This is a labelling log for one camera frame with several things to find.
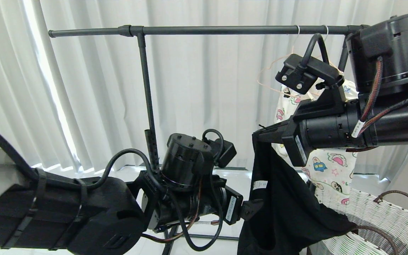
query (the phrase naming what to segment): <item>floor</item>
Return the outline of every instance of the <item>floor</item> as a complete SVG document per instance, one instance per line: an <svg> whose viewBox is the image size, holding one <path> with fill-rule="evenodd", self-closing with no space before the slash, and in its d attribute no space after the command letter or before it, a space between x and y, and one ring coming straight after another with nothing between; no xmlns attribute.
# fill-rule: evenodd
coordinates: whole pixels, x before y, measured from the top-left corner
<svg viewBox="0 0 408 255"><path fill-rule="evenodd" d="M134 180L139 171L143 168L140 167L126 167L120 171L115 171L110 174L110 176L123 179L124 181ZM234 170L215 170L215 174L219 174L221 177L226 178L227 185L232 189L238 191L246 199L249 195L249 188L251 185L251 173L248 171L234 171ZM94 176L93 173L86 174L86 176L81 177L91 177ZM385 190L389 181L377 181L377 176L374 175L355 175L353 179L353 188L362 190L373 195L378 195ZM138 202L141 203L141 195L138 196ZM217 219L216 216L205 216L202 217L202 221L211 221ZM240 230L242 228L243 221L238 221L232 226L227 224L223 225L221 236L236 236L238 237ZM210 234L213 235L217 229L217 226L211 225L195 225L191 229L190 233L193 234ZM205 245L209 240L207 239L193 239L196 245ZM162 253L164 245L155 243L151 240L141 238L137 244L126 254L128 255L160 255ZM195 252L188 247L186 240L180 238L174 243L171 255L233 255L237 252L237 242L228 240L218 240L209 249L203 252ZM66 250L59 251L47 251L47 250L37 250L37 249L10 249L10 250L0 250L0 255L69 255Z"/></svg>

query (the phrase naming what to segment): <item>black cloth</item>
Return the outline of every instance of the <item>black cloth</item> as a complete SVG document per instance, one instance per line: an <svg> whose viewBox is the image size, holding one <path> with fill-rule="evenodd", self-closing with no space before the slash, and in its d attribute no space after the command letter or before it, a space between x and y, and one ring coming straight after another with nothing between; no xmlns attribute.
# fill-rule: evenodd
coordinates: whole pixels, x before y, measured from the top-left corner
<svg viewBox="0 0 408 255"><path fill-rule="evenodd" d="M356 224L319 204L295 169L270 143L257 142L250 200L264 199L264 205L243 223L238 255L296 255L303 248L351 231ZM268 181L266 188L253 190L255 181Z"/></svg>

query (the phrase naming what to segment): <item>cable label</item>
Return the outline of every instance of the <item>cable label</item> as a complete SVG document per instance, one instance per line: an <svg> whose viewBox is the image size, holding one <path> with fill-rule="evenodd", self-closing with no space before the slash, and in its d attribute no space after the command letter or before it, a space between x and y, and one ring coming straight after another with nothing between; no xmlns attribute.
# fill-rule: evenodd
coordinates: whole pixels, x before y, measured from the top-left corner
<svg viewBox="0 0 408 255"><path fill-rule="evenodd" d="M228 207L228 212L226 213L226 220L231 221L232 219L232 213L234 212L234 207L235 207L235 202L236 198L234 196L231 196L231 200L229 201L229 207Z"/></svg>
<svg viewBox="0 0 408 255"><path fill-rule="evenodd" d="M306 164L305 150L303 149L303 146L301 145L301 142L300 142L300 138L298 138L298 136L295 136L295 143L297 144L298 151L300 152L303 162Z"/></svg>
<svg viewBox="0 0 408 255"><path fill-rule="evenodd" d="M253 190L265 189L267 187L268 181L255 181L253 183Z"/></svg>
<svg viewBox="0 0 408 255"><path fill-rule="evenodd" d="M363 126L364 126L364 122L358 120L358 122L357 122L357 124L355 125L355 128L353 129L353 132L352 132L352 137L353 137L353 138L357 138L357 137L358 137L358 135L360 134L361 129L363 128Z"/></svg>

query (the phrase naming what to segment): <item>laundry basket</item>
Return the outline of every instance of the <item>laundry basket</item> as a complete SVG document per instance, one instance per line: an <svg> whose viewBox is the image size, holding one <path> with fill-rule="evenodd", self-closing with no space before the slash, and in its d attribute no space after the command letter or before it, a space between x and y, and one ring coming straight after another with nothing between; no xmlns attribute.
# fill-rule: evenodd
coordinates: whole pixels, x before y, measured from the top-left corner
<svg viewBox="0 0 408 255"><path fill-rule="evenodd" d="M345 205L337 203L332 197L316 189L316 197L320 203L345 214L349 221L356 223L361 229L358 234L353 231L311 245L309 249L312 254L408 255L408 210L382 201L382 198L390 193L400 193L408 197L407 193L401 191L387 191L374 197L352 189L350 202Z"/></svg>

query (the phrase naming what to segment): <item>brown handle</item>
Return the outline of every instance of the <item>brown handle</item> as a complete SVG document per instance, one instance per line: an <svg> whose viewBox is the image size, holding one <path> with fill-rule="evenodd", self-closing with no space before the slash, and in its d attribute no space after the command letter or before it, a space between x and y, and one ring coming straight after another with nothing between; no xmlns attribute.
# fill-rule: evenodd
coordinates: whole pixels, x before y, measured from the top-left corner
<svg viewBox="0 0 408 255"><path fill-rule="evenodd" d="M383 192L383 193L380 194L378 197L376 197L376 199L374 199L374 202L379 203L379 200L382 200L385 195L388 195L388 194L390 194L390 193L399 193L399 194L402 194L402 195L408 197L408 193L406 193L406 192L397 191L397 190L392 190L392 191Z"/></svg>
<svg viewBox="0 0 408 255"><path fill-rule="evenodd" d="M366 229L366 230L374 231L377 234L380 234L390 243L391 248L393 248L393 255L398 255L398 247L396 246L395 242L393 242L393 239L383 230L376 228L376 227L372 227L372 226L362 226L362 225L356 226L355 229Z"/></svg>

